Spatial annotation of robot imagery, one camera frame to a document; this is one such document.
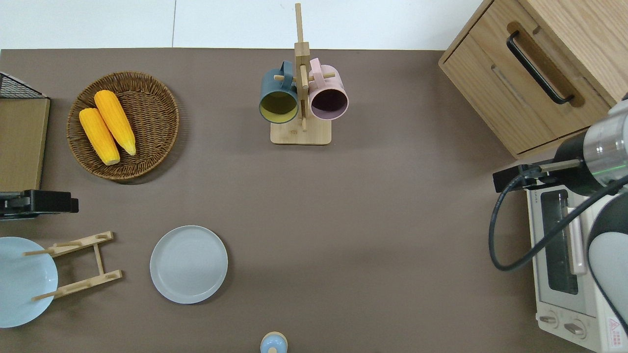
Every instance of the wire rack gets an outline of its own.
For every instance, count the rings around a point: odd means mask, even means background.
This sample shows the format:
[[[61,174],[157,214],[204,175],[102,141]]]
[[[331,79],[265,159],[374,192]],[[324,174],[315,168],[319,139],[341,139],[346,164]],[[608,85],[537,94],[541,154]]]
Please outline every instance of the wire rack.
[[[0,72],[0,99],[3,98],[48,98],[45,94],[32,89],[26,83]]]

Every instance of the toaster oven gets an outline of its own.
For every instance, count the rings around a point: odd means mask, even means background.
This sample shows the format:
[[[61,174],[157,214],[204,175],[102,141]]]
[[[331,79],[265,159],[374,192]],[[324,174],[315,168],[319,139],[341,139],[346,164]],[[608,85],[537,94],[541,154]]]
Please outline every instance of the toaster oven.
[[[585,197],[564,186],[526,190],[532,245]],[[628,339],[587,268],[585,245],[606,196],[533,259],[539,328],[595,352],[628,352]]]

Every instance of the woven tray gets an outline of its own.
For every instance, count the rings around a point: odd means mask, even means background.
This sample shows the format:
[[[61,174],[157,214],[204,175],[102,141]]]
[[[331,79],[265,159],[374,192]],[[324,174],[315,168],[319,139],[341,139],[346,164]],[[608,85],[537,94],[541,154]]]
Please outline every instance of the woven tray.
[[[130,156],[120,146],[120,162],[105,165],[85,135],[79,112],[95,108],[94,94],[107,89],[115,93],[135,135],[137,153]],[[130,180],[154,169],[168,155],[179,132],[179,109],[166,85],[141,72],[114,72],[87,86],[78,95],[68,115],[67,139],[76,160],[98,177]]]

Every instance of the mug handle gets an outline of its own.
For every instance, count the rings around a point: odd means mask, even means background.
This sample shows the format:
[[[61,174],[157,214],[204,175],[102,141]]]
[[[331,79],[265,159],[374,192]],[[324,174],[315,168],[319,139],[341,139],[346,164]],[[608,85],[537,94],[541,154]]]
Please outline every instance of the mug handle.
[[[314,76],[314,82],[316,86],[321,89],[325,86],[325,78],[323,77],[323,68],[320,66],[320,60],[314,58],[310,60],[310,66],[312,67],[312,76]]]
[[[290,90],[292,86],[293,73],[292,73],[292,63],[284,60],[281,64],[281,74],[283,75],[283,82],[281,83],[281,89]]]

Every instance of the warning label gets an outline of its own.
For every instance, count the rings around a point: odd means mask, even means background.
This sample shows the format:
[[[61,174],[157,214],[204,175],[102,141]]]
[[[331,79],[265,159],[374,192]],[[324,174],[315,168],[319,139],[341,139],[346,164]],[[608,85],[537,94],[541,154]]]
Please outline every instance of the warning label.
[[[609,317],[609,346],[611,348],[623,347],[622,327],[616,317]]]

